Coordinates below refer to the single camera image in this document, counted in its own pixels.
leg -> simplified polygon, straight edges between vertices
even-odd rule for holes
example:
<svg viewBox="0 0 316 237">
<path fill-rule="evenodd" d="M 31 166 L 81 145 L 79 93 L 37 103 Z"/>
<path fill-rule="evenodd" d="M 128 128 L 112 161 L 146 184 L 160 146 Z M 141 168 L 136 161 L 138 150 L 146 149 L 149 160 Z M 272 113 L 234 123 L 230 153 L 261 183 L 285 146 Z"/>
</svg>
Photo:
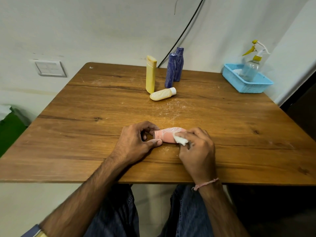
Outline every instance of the leg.
<svg viewBox="0 0 316 237">
<path fill-rule="evenodd" d="M 206 207 L 193 185 L 178 185 L 170 198 L 170 214 L 160 237 L 211 236 L 213 230 Z"/>
<path fill-rule="evenodd" d="M 115 184 L 105 197 L 84 237 L 139 237 L 134 196 L 128 184 Z"/>
</svg>

person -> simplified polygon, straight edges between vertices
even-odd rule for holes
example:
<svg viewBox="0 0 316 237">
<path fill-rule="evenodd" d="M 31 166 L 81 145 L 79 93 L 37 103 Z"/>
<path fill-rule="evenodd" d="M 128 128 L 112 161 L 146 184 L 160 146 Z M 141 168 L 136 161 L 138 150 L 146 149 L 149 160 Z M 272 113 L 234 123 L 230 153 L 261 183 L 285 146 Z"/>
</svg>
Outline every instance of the person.
<svg viewBox="0 0 316 237">
<path fill-rule="evenodd" d="M 149 122 L 124 127 L 112 153 L 60 206 L 23 237 L 139 236 L 138 215 L 128 184 L 113 184 L 128 166 L 141 160 L 160 139 L 147 139 L 159 128 Z M 164 236 L 249 236 L 217 180 L 215 146 L 206 130 L 176 133 L 189 141 L 179 158 L 196 184 L 178 185 L 171 196 Z"/>
</svg>

pink bottle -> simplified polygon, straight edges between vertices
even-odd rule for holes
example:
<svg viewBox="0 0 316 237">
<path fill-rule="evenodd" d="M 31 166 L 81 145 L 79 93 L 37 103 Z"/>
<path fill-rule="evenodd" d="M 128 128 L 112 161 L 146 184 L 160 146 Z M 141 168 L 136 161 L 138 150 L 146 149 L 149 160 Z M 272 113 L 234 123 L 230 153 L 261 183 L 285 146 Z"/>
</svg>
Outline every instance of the pink bottle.
<svg viewBox="0 0 316 237">
<path fill-rule="evenodd" d="M 171 127 L 159 131 L 154 131 L 154 139 L 161 139 L 162 142 L 167 142 L 167 143 L 176 143 L 176 141 L 173 138 L 173 133 L 176 132 L 183 132 L 186 131 L 183 128 L 180 127 Z"/>
</svg>

pink string bracelet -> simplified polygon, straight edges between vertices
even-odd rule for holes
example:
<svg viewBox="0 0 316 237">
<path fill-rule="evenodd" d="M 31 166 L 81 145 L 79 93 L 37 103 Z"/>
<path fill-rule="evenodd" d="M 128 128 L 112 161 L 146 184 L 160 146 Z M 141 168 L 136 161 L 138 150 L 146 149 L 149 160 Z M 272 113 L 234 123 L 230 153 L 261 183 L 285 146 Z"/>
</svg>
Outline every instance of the pink string bracelet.
<svg viewBox="0 0 316 237">
<path fill-rule="evenodd" d="M 192 190 L 197 191 L 198 188 L 200 188 L 200 187 L 202 187 L 202 186 L 205 186 L 205 185 L 208 185 L 208 184 L 210 184 L 210 183 L 214 183 L 215 181 L 218 181 L 218 180 L 219 180 L 219 178 L 216 178 L 216 179 L 213 179 L 213 180 L 211 180 L 211 181 L 209 181 L 209 182 L 205 182 L 205 183 L 203 183 L 203 184 L 197 184 L 197 185 L 195 185 L 195 187 L 192 187 Z"/>
</svg>

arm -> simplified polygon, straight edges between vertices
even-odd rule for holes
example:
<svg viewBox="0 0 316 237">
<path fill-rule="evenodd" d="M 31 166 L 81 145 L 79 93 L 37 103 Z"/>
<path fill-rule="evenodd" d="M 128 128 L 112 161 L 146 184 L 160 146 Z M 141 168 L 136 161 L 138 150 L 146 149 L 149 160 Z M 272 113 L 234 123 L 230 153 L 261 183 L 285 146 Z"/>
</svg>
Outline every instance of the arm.
<svg viewBox="0 0 316 237">
<path fill-rule="evenodd" d="M 176 133 L 189 140 L 190 145 L 180 145 L 179 158 L 195 184 L 203 184 L 217 178 L 215 146 L 207 131 L 193 128 Z M 198 189 L 205 203 L 215 237 L 249 236 L 233 211 L 220 181 Z"/>
<path fill-rule="evenodd" d="M 147 139 L 145 132 L 153 134 L 154 130 L 159 128 L 148 121 L 124 127 L 110 156 L 40 223 L 43 232 L 48 237 L 83 236 L 121 171 L 140 160 L 151 148 L 162 144 L 160 139 L 142 140 Z"/>
</svg>

